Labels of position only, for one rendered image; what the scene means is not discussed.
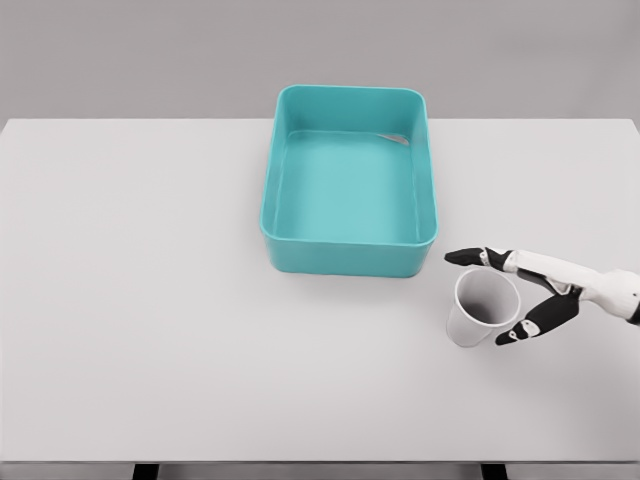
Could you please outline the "teal plastic basket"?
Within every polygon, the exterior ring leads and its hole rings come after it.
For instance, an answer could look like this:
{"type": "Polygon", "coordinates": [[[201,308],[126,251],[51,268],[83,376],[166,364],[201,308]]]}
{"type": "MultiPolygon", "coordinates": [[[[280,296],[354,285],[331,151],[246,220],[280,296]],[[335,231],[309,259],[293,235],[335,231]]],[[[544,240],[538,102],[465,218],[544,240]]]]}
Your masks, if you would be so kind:
{"type": "Polygon", "coordinates": [[[409,278],[439,232],[427,104],[408,88],[278,95],[259,216],[279,271],[409,278]]]}

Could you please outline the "white paper cup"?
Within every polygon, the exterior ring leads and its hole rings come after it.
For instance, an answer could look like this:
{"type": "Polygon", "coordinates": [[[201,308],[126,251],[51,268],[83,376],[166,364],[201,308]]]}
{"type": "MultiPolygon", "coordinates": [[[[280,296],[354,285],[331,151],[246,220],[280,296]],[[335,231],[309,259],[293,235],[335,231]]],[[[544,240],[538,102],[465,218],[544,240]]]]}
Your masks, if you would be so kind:
{"type": "Polygon", "coordinates": [[[511,280],[494,270],[470,269],[454,285],[446,333],[460,347],[475,347],[512,326],[520,309],[521,297],[511,280]]]}

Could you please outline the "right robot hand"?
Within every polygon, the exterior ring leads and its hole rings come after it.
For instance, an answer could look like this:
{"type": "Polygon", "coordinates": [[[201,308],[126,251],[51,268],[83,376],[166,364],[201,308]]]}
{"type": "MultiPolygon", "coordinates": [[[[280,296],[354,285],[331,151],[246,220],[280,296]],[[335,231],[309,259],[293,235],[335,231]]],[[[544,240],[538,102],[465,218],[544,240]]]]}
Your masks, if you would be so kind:
{"type": "Polygon", "coordinates": [[[606,313],[640,326],[640,274],[599,272],[576,263],[526,250],[470,247],[446,253],[454,265],[488,267],[545,287],[551,296],[496,337],[498,346],[545,335],[577,317],[591,302],[606,313]]]}

